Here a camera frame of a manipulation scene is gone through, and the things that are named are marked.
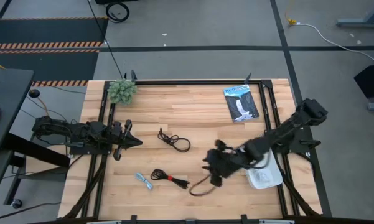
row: desk leg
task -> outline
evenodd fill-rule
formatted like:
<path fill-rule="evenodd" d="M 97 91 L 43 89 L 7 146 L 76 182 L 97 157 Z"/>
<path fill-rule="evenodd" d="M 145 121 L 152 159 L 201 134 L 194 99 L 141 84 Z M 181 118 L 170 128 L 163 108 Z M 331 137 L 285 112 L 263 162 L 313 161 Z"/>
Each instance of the desk leg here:
<path fill-rule="evenodd" d="M 69 167 L 70 159 L 67 156 L 51 151 L 46 147 L 34 144 L 33 142 L 11 133 L 7 134 L 2 147 L 60 167 Z"/>

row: gray floor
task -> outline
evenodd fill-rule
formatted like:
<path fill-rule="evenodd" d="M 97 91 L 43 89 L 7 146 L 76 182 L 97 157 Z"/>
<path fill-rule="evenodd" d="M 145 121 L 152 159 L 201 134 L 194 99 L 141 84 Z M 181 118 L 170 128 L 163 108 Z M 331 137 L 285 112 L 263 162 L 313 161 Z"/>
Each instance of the gray floor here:
<path fill-rule="evenodd" d="M 309 27 L 288 28 L 283 19 L 287 1 L 276 2 L 289 45 L 328 45 Z M 130 18 L 125 23 L 108 26 L 107 37 L 112 47 L 280 45 L 267 0 L 139 0 L 127 5 Z M 336 19 L 363 17 L 373 6 L 374 0 L 295 0 L 288 16 L 317 26 L 328 39 L 342 45 L 374 45 L 374 29 L 334 26 Z M 97 16 L 105 14 L 104 7 L 94 3 L 93 8 Z M 91 16 L 86 1 L 12 0 L 4 15 L 8 18 L 77 16 Z M 374 57 L 374 51 L 367 53 Z M 351 52 L 291 52 L 291 55 L 303 97 L 318 99 L 329 111 L 328 120 L 312 132 L 322 141 L 317 150 L 333 216 L 374 219 L 374 112 L 366 110 L 367 101 L 353 80 L 373 62 Z M 138 78 L 243 78 L 250 72 L 253 78 L 289 78 L 282 52 L 116 52 L 115 59 L 123 72 L 133 69 Z M 94 79 L 118 77 L 111 55 L 100 53 Z M 79 118 L 83 95 L 48 87 L 40 90 L 50 109 L 68 120 Z M 34 116 L 43 115 L 29 101 L 22 109 Z M 28 139 L 32 123 L 31 117 L 20 112 L 11 131 Z M 1 185 L 0 215 L 12 211 L 2 206 L 10 181 L 5 180 Z M 24 207 L 59 202 L 62 189 L 63 182 L 23 180 L 16 197 L 24 201 Z M 57 212 L 58 206 L 44 207 L 0 223 L 53 220 Z"/>

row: brown cord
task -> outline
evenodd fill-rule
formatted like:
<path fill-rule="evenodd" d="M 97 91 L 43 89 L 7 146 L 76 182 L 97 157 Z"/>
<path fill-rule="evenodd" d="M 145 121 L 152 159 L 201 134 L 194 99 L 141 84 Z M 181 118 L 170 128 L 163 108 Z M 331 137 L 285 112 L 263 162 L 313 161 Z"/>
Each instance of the brown cord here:
<path fill-rule="evenodd" d="M 197 193 L 197 194 L 192 193 L 192 189 L 194 189 L 194 187 L 198 186 L 199 184 L 201 184 L 202 182 L 204 182 L 205 180 L 207 180 L 211 176 L 212 175 L 209 174 L 205 178 L 203 178 L 202 180 L 200 180 L 199 182 L 197 182 L 196 184 L 194 184 L 193 186 L 191 186 L 191 188 L 189 189 L 189 194 L 191 194 L 192 196 L 204 196 L 204 195 L 208 195 L 208 194 L 212 193 L 217 188 L 216 186 L 214 186 L 210 190 L 207 190 L 207 191 L 202 192 L 202 193 Z"/>

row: book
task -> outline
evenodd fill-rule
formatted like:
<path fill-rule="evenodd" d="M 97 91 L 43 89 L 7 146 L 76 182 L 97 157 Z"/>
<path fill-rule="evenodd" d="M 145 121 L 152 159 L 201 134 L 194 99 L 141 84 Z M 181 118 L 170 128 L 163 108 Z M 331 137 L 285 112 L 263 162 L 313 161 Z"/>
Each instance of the book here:
<path fill-rule="evenodd" d="M 234 86 L 223 90 L 233 122 L 259 117 L 249 85 Z"/>

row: wooden tabletop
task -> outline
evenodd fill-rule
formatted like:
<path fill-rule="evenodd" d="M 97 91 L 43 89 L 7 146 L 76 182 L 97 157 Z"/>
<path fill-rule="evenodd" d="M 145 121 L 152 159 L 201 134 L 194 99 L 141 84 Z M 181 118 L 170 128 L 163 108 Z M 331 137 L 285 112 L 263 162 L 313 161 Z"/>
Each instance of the wooden tabletop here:
<path fill-rule="evenodd" d="M 105 81 L 89 81 L 80 122 L 98 120 L 100 102 Z M 260 136 L 265 130 L 263 109 L 257 85 L 251 92 L 260 113 L 256 120 L 233 123 L 223 89 L 232 85 L 158 85 L 138 86 L 138 93 L 128 106 L 116 105 L 115 121 L 133 122 L 132 134 L 142 140 L 142 146 L 122 152 L 120 161 L 108 158 L 100 208 L 100 220 L 239 219 L 281 218 L 276 187 L 256 190 L 249 186 L 244 170 L 223 181 L 223 187 L 212 194 L 193 197 L 167 180 L 151 180 L 156 168 L 173 177 L 196 183 L 207 175 L 201 169 L 202 159 L 221 139 L 231 146 L 238 146 L 247 139 Z M 281 121 L 288 119 L 295 105 L 287 79 L 273 80 L 274 93 Z M 109 102 L 104 123 L 108 120 Z M 275 127 L 270 110 L 271 126 Z M 178 134 L 190 140 L 189 152 L 181 153 L 157 138 L 159 128 L 171 136 Z M 311 207 L 321 213 L 310 164 L 290 154 L 289 161 L 297 190 Z M 68 172 L 58 216 L 64 216 L 76 203 L 86 187 L 90 156 L 83 156 Z M 134 178 L 140 172 L 154 186 L 148 190 L 145 184 Z M 196 190 L 210 188 L 209 182 Z M 289 194 L 286 195 L 291 214 Z M 88 214 L 92 214 L 95 192 L 91 194 Z"/>

